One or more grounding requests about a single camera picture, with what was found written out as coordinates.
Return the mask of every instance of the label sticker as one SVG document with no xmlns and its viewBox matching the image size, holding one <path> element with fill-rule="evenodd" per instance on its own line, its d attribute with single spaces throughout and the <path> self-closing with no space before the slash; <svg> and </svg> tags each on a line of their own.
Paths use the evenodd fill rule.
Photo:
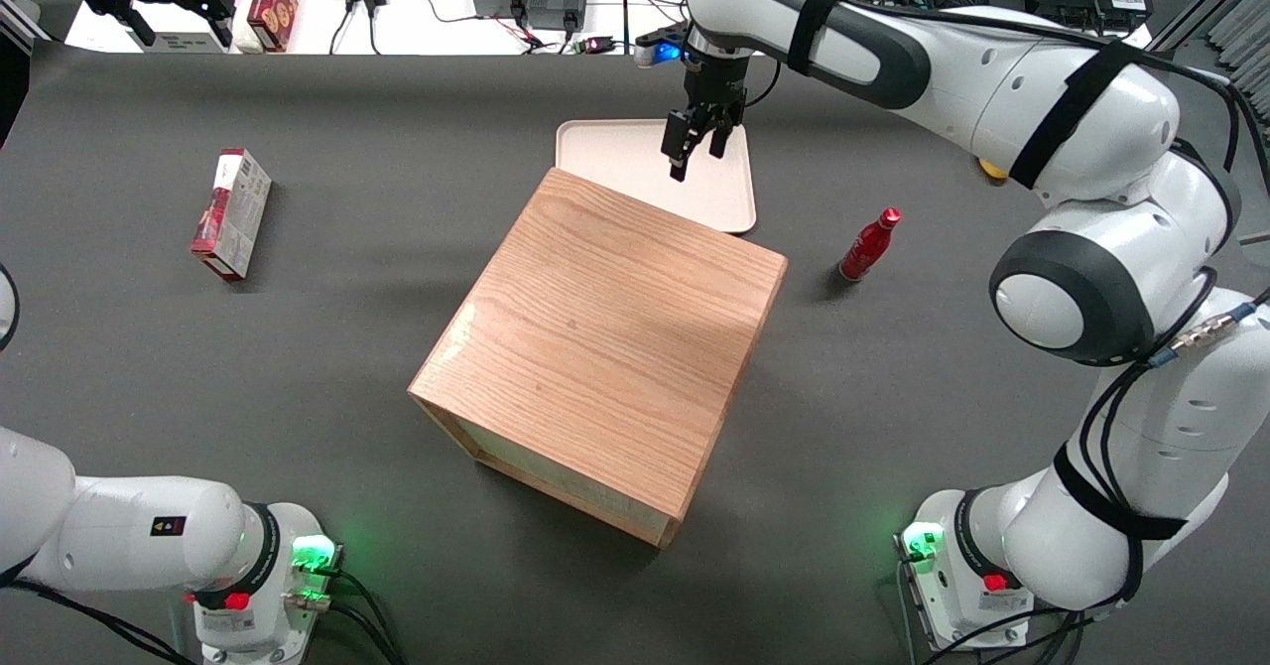
<svg viewBox="0 0 1270 665">
<path fill-rule="evenodd" d="M 1027 608 L 1027 596 L 1016 594 L 980 593 L 979 610 L 1002 613 Z"/>
<path fill-rule="evenodd" d="M 1111 6 L 1121 10 L 1138 10 L 1139 13 L 1147 11 L 1146 0 L 1111 0 Z"/>
<path fill-rule="evenodd" d="M 255 629 L 255 616 L 246 610 L 203 610 L 203 629 L 212 633 L 243 633 Z"/>
<path fill-rule="evenodd" d="M 150 525 L 152 537 L 179 537 L 185 533 L 185 517 L 155 517 Z"/>
</svg>

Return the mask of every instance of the blue light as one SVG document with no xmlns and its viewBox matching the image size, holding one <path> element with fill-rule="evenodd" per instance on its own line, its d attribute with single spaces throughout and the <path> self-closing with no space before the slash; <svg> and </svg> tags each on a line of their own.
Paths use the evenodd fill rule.
<svg viewBox="0 0 1270 665">
<path fill-rule="evenodd" d="M 671 44 L 669 42 L 662 42 L 657 46 L 657 49 L 653 51 L 653 63 L 655 65 L 668 60 L 678 60 L 681 55 L 683 55 L 683 51 L 679 49 L 679 46 Z"/>
</svg>

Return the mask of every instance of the green status light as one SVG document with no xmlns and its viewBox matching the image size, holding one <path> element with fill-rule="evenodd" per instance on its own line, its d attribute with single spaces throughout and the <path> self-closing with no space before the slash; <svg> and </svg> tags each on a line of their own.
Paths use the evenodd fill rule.
<svg viewBox="0 0 1270 665">
<path fill-rule="evenodd" d="M 944 542 L 944 528 L 939 524 L 908 524 L 903 534 L 908 555 L 913 561 L 935 558 L 935 551 Z"/>
<path fill-rule="evenodd" d="M 291 565 L 297 569 L 330 569 L 335 565 L 335 542 L 323 534 L 295 539 L 291 543 Z"/>
</svg>

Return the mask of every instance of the white device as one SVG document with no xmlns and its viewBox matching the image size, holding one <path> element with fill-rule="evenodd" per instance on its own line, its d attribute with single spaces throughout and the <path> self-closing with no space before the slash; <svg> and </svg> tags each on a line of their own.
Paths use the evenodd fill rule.
<svg viewBox="0 0 1270 665">
<path fill-rule="evenodd" d="M 711 154 L 723 154 L 740 123 L 749 55 L 789 62 L 806 3 L 687 0 L 690 108 L 667 123 L 672 175 L 683 176 L 688 154 L 711 131 Z M 803 57 L 805 74 L 994 166 L 1015 166 L 1068 77 L 1096 55 L 1019 29 L 831 4 Z M 946 13 L 1058 27 L 994 8 Z M 1035 175 L 1031 189 L 1048 213 L 992 275 L 993 308 L 1007 329 L 1057 357 L 1102 367 L 1097 393 L 1144 360 L 1210 288 L 1203 265 L 1238 217 L 1237 190 L 1175 145 L 1177 127 L 1168 88 L 1137 65 L 1121 67 Z M 1270 308 L 1212 289 L 1175 348 L 1180 358 L 1149 368 L 1116 401 L 1109 453 L 1132 511 L 1185 522 L 1180 530 L 1140 539 L 1143 562 L 1132 563 L 1129 537 L 1078 503 L 1057 466 L 1010 485 L 941 490 L 897 539 L 912 561 L 932 646 L 1020 646 L 1025 617 L 965 636 L 1026 616 L 1036 599 L 1069 610 L 1123 605 L 1118 594 L 1135 571 L 1203 525 L 1226 492 L 1228 467 L 1270 412 Z M 1110 406 L 1091 406 L 1099 444 Z M 1078 475 L 1069 478 L 1093 484 L 1080 438 L 1077 430 L 1063 447 Z"/>
<path fill-rule="evenodd" d="M 0 349 L 18 293 L 0 267 Z M 297 664 L 338 551 L 295 504 L 245 504 L 187 476 L 76 476 L 67 456 L 0 426 L 0 588 L 58 591 L 185 589 L 203 657 Z"/>
</svg>

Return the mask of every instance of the beige tray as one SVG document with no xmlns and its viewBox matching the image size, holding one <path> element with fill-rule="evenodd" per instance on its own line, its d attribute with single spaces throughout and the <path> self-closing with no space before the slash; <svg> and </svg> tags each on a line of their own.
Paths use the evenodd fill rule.
<svg viewBox="0 0 1270 665">
<path fill-rule="evenodd" d="M 556 131 L 556 168 L 712 230 L 752 230 L 757 214 L 745 127 L 733 131 L 723 159 L 710 155 L 706 137 L 683 183 L 672 180 L 662 154 L 664 129 L 665 119 L 565 122 Z"/>
</svg>

